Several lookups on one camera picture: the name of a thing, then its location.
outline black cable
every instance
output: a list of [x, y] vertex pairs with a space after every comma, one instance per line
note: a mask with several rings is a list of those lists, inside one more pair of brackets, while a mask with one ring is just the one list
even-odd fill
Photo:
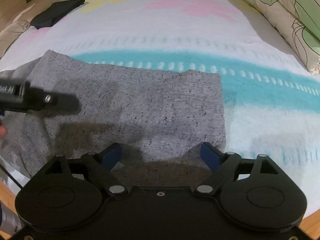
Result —
[[20, 184], [14, 177], [12, 177], [12, 175], [4, 168], [4, 166], [2, 166], [1, 164], [0, 164], [0, 170], [2, 170], [10, 179], [12, 179], [12, 181], [13, 181], [20, 189], [23, 188], [23, 186], [21, 186], [21, 184]]

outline black garment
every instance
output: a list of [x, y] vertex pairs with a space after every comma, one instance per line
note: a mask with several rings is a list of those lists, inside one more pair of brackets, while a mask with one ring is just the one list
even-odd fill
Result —
[[30, 25], [36, 27], [37, 29], [43, 27], [52, 27], [73, 9], [84, 4], [84, 2], [85, 0], [67, 0], [55, 2], [47, 10], [34, 17], [30, 22]]

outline bed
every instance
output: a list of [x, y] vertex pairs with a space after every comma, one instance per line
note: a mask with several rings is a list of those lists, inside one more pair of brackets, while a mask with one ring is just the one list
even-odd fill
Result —
[[86, 63], [219, 73], [225, 151], [267, 154], [320, 209], [320, 77], [242, 0], [86, 0], [50, 28], [30, 27], [0, 71], [48, 49]]

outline gray speckled fabric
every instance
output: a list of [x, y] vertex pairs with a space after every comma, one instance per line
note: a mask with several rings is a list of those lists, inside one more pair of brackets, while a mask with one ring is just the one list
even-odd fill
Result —
[[112, 172], [124, 184], [193, 186], [209, 174], [200, 143], [225, 147], [218, 74], [86, 64], [49, 50], [0, 76], [74, 93], [81, 104], [76, 114], [6, 113], [1, 155], [28, 177], [53, 155], [77, 158], [119, 142], [124, 158]]

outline folded gray garment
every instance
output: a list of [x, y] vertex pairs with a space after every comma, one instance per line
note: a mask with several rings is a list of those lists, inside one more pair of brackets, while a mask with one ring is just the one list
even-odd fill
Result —
[[6, 113], [1, 156], [29, 178], [54, 155], [79, 158], [119, 142], [124, 156], [112, 172], [125, 185], [195, 186], [210, 174], [199, 145], [226, 144], [218, 74], [87, 64], [49, 50], [0, 77], [73, 93], [81, 104], [75, 114]]

